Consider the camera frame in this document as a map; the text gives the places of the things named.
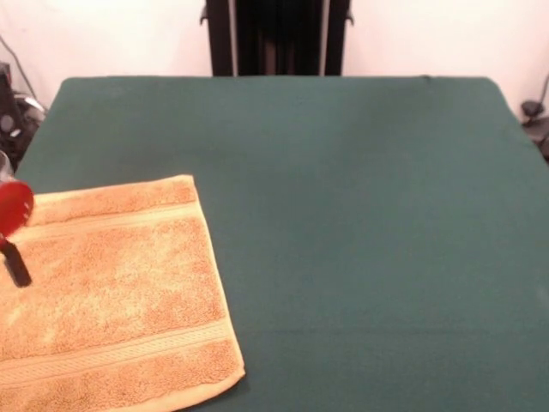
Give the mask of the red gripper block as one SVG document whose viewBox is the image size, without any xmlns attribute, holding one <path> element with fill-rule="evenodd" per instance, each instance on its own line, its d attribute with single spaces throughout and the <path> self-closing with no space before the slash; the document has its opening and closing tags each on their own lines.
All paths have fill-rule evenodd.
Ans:
<svg viewBox="0 0 549 412">
<path fill-rule="evenodd" d="M 16 245 L 7 240 L 27 224 L 33 206 L 33 191 L 27 183 L 16 179 L 1 183 L 1 253 L 4 265 L 18 288 L 30 286 L 32 278 Z"/>
</svg>

